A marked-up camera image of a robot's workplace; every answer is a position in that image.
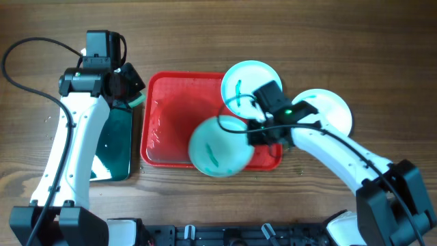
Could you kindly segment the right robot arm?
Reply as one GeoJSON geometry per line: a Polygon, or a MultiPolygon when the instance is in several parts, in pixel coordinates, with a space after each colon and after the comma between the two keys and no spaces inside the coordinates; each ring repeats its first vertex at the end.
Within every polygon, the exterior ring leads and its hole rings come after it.
{"type": "Polygon", "coordinates": [[[326,226],[336,245],[424,244],[436,214],[419,169],[362,147],[349,134],[352,113],[334,92],[312,89],[288,99],[275,81],[254,92],[254,103],[271,117],[250,124],[250,137],[290,142],[324,164],[353,192],[356,212],[334,216],[326,226]]]}

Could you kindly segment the light blue plate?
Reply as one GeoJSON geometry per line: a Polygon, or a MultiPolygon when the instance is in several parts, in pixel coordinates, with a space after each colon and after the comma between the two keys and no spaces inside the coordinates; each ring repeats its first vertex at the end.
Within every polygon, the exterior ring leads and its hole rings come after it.
{"type": "Polygon", "coordinates": [[[250,97],[261,86],[275,81],[280,90],[283,90],[282,82],[277,72],[262,61],[246,60],[233,65],[222,79],[221,96],[224,102],[235,98],[227,104],[227,108],[244,119],[262,120],[264,115],[258,106],[251,104],[250,97]]]}
{"type": "Polygon", "coordinates": [[[243,131],[246,124],[230,115],[212,117],[194,130],[188,143],[191,163],[203,174],[216,178],[241,172],[255,152],[245,134],[228,133],[223,128],[243,131]]]}

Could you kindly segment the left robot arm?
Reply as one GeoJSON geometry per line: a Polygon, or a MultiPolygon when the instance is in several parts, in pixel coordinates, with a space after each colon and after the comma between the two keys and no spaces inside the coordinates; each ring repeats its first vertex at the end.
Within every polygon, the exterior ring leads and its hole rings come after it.
{"type": "Polygon", "coordinates": [[[145,84],[132,64],[69,68],[60,78],[55,141],[28,206],[15,206],[9,224],[22,245],[135,245],[137,219],[104,220],[89,211],[89,179],[99,138],[113,105],[145,84]]]}

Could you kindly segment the green scrubbing sponge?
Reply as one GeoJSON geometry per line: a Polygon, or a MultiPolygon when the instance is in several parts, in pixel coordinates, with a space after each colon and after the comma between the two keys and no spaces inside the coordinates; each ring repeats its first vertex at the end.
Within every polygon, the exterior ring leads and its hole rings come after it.
{"type": "Polygon", "coordinates": [[[142,92],[138,92],[135,96],[133,96],[128,101],[128,106],[130,108],[135,108],[136,106],[142,104],[144,100],[145,100],[145,95],[142,92]]]}

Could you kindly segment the white round plate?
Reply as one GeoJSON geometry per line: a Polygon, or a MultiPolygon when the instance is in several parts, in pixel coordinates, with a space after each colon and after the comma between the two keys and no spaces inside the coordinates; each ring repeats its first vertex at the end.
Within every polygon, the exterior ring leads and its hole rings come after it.
{"type": "Polygon", "coordinates": [[[310,89],[299,93],[292,103],[307,101],[343,134],[350,136],[353,128],[353,116],[347,103],[336,93],[325,89],[310,89]]]}

